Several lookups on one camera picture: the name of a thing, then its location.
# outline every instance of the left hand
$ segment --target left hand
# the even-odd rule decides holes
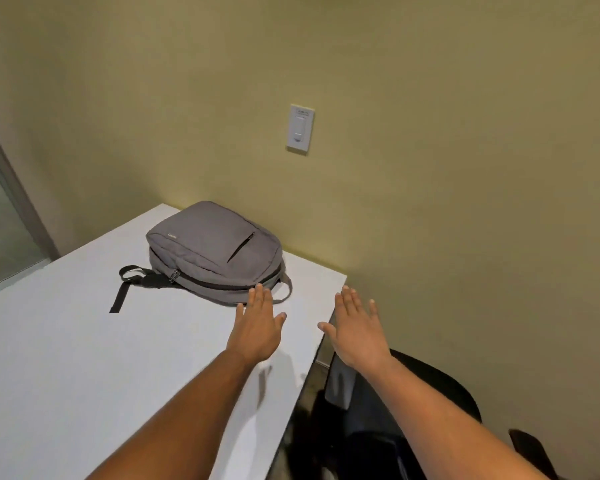
[[[246,311],[241,303],[235,310],[235,323],[226,350],[240,354],[248,366],[255,367],[258,362],[271,357],[280,345],[286,318],[286,313],[273,318],[271,290],[257,284],[249,290]]]

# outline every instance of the white tabletop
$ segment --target white tabletop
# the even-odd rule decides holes
[[[132,287],[160,205],[0,291],[0,479],[83,479],[226,344],[234,309],[177,289]],[[345,276],[285,253],[294,292],[279,349],[249,377],[211,478],[263,479]],[[286,287],[274,289],[281,298]]]

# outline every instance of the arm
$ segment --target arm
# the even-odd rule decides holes
[[[106,459],[88,480],[206,480],[247,378],[280,344],[270,290],[249,290],[238,305],[226,350]]]
[[[546,480],[531,464],[394,359],[376,303],[369,314],[358,293],[337,294],[336,326],[318,327],[340,358],[373,386],[430,480]]]

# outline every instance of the black strap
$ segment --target black strap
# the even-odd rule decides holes
[[[134,274],[133,276],[126,278],[125,274],[130,273],[131,271],[137,271],[141,274]],[[124,266],[124,268],[120,269],[120,278],[122,278],[122,284],[120,285],[118,295],[116,296],[116,300],[113,302],[113,306],[109,310],[109,313],[119,313],[131,285],[142,286],[142,288],[180,287],[180,285],[170,281],[164,274],[156,273],[152,269],[136,266],[135,264]]]

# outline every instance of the forearm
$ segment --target forearm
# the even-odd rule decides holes
[[[206,480],[253,366],[222,352],[89,476]]]
[[[429,480],[546,480],[396,359],[367,380],[392,412]]]

